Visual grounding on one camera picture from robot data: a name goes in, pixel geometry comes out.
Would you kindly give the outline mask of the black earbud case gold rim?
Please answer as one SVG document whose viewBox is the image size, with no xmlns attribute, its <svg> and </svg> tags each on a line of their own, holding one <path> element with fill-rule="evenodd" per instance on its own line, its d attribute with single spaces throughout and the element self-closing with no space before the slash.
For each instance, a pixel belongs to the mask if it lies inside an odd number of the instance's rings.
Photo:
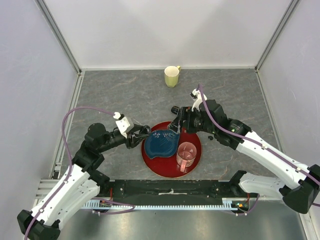
<svg viewBox="0 0 320 240">
<path fill-rule="evenodd" d="M 170 110 L 173 114 L 177 115 L 180 111 L 180 108 L 178 106 L 173 106 Z"/>
</svg>

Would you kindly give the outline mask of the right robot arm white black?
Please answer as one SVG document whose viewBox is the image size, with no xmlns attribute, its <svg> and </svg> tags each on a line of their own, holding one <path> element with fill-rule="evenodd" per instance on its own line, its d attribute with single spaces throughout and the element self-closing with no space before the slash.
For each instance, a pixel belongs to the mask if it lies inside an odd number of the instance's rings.
<svg viewBox="0 0 320 240">
<path fill-rule="evenodd" d="M 272 197 L 300 214 L 308 213 L 314 205 L 320 192 L 319 165 L 308 166 L 285 155 L 240 120 L 228 118 L 214 99 L 198 99 L 193 106 L 173 106 L 171 112 L 176 117 L 168 125 L 170 130 L 211 134 L 221 145 L 254 159 L 275 175 L 258 176 L 239 170 L 229 184 L 233 196 L 255 193 Z"/>
</svg>

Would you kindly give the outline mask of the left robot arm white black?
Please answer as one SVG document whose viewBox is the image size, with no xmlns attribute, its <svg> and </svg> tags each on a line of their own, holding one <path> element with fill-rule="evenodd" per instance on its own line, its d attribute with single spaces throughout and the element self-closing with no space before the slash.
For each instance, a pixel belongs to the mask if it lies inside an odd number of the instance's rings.
<svg viewBox="0 0 320 240">
<path fill-rule="evenodd" d="M 56 240 L 63 227 L 84 204 L 110 191 L 110 178 L 98 171 L 103 152 L 125 145 L 136 147 L 151 133 L 148 125 L 131 124 L 109 132 L 102 123 L 89 126 L 80 149 L 63 177 L 32 210 L 22 210 L 17 221 L 26 240 Z"/>
</svg>

